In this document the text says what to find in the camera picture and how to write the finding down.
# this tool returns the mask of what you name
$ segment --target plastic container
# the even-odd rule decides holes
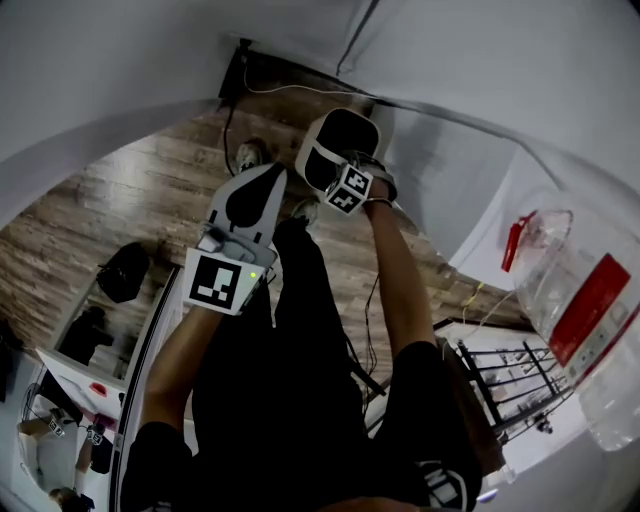
[[[605,450],[640,437],[640,242],[566,195],[511,228],[503,268]]]

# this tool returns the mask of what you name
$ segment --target wooden floor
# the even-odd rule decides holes
[[[314,87],[330,86],[324,79],[277,61],[257,62],[247,73],[253,88],[275,87],[287,83],[287,78]],[[231,159],[241,142],[260,137],[274,159],[293,169],[311,121],[337,106],[365,113],[370,108],[367,101],[349,98],[295,89],[244,95],[228,132]],[[96,291],[90,300],[107,310],[108,329],[123,339],[135,338],[167,275],[163,262],[183,264],[186,248],[197,242],[213,193],[229,178],[223,150],[228,114],[228,107],[222,107],[78,170],[0,232],[0,313],[26,344],[46,344],[61,311],[90,272],[121,246],[140,241],[154,257],[154,264],[138,299],[115,307]],[[307,194],[302,180],[290,173],[283,212]],[[410,221],[401,214],[398,217],[429,289],[434,321],[460,317],[462,305],[478,283],[457,274]],[[347,221],[323,209],[311,233],[324,254],[345,329],[363,355],[364,307],[376,277],[368,222],[362,215]],[[277,270],[278,277],[270,286],[274,305],[282,283]],[[484,287],[466,317],[482,318],[502,297],[499,290]],[[391,360],[377,293],[370,321],[379,359],[374,377],[382,380],[390,374]],[[522,325],[515,298],[505,301],[491,322]]]

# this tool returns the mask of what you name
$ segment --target foot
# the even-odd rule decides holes
[[[236,153],[238,172],[262,165],[265,161],[265,148],[265,143],[260,139],[251,139],[241,144]]]
[[[315,197],[308,197],[307,199],[299,202],[293,212],[291,213],[292,219],[304,219],[307,226],[311,226],[318,218],[318,201]]]

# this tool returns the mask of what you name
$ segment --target black pants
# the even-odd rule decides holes
[[[253,446],[256,432],[293,444],[317,438],[319,450],[323,440],[338,446],[362,433],[360,390],[320,249],[300,219],[282,222],[273,241],[284,280],[276,327],[266,284],[242,315],[223,320],[194,388],[201,451],[223,456],[221,438],[240,451],[265,449]]]

